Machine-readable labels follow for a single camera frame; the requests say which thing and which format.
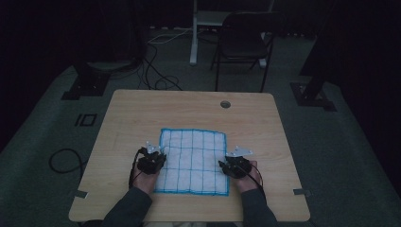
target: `folded cloth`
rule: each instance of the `folded cloth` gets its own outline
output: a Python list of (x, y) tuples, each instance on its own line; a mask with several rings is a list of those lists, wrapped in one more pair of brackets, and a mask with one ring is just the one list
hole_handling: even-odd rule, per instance
[(218, 165), (226, 153), (226, 135), (217, 131), (162, 129), (167, 155), (155, 192), (228, 196), (229, 178)]

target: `dark sleeve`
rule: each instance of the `dark sleeve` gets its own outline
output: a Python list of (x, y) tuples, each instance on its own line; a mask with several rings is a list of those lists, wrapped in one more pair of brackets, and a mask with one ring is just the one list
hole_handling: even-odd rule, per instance
[(265, 198), (258, 189), (241, 194), (244, 227), (278, 226), (277, 219), (265, 204)]
[(102, 227), (140, 226), (151, 203), (152, 200), (147, 193), (133, 187), (107, 214)]

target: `black stand base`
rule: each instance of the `black stand base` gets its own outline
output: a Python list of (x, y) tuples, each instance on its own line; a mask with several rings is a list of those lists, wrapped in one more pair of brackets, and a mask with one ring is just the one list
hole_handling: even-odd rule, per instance
[(306, 84), (290, 83), (290, 86), (299, 106), (323, 107), (327, 112), (337, 111), (333, 102), (327, 100), (323, 91), (320, 91), (313, 99), (308, 99), (304, 95)]
[(90, 85), (82, 85), (81, 77), (78, 76), (70, 91), (62, 95), (61, 100), (79, 100), (81, 96), (103, 96), (110, 74), (92, 72), (94, 81)]

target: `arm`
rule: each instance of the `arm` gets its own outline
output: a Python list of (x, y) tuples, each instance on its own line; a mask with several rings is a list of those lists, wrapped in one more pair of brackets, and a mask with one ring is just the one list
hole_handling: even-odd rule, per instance
[[(251, 164), (257, 166), (256, 161), (251, 161)], [(260, 183), (260, 176), (254, 167), (250, 175)], [(241, 193), (245, 227), (270, 227), (278, 225), (276, 217), (265, 204), (265, 198), (250, 177), (246, 176), (241, 179), (234, 179), (234, 183), (239, 193)]]
[(136, 167), (134, 172), (134, 176), (137, 177), (133, 181), (132, 189), (107, 214), (102, 227), (136, 227), (141, 225), (152, 204), (149, 195), (153, 192), (159, 172), (148, 175), (140, 173)]

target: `gray carpet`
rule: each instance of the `gray carpet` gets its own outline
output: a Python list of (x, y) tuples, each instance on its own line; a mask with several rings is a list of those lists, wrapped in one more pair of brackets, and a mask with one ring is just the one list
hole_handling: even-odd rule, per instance
[[(152, 35), (163, 32), (178, 31), (153, 31)], [(216, 40), (215, 35), (206, 32), (200, 36), (208, 41)], [(183, 90), (213, 91), (215, 71), (209, 67), (216, 46), (200, 41), (198, 65), (190, 66), (190, 45), (190, 36), (156, 44), (158, 51), (153, 65), (163, 75), (178, 78)], [(328, 83), (323, 87), (337, 112), (296, 104), (289, 83), (310, 80), (298, 75), (312, 45), (313, 41), (303, 38), (277, 39), (265, 87), (265, 92), (275, 97), (303, 188), (312, 193), (307, 197), (311, 220), (316, 226), (401, 226), (401, 201), (342, 99), (340, 89)], [(154, 49), (150, 47), (147, 59), (153, 54)], [(110, 65), (97, 63), (95, 66), (104, 69)], [(84, 96), (80, 100), (61, 100), (76, 78), (73, 68), (66, 69), (54, 80), (0, 154), (0, 223), (3, 226), (78, 226), (68, 219), (68, 212), (78, 188), (79, 170), (58, 174), (50, 169), (49, 157), (59, 149), (72, 148), (87, 160), (113, 91), (147, 89), (138, 76), (143, 70), (115, 73), (104, 96)], [(262, 74), (263, 70), (258, 67), (249, 71), (247, 65), (223, 65), (219, 90), (257, 92)], [(152, 86), (157, 78), (149, 70)], [(94, 126), (76, 126), (80, 114), (97, 114)], [(61, 153), (54, 159), (54, 166), (59, 169), (77, 164), (78, 159), (72, 152)], [(281, 222), (280, 226), (313, 225)]]

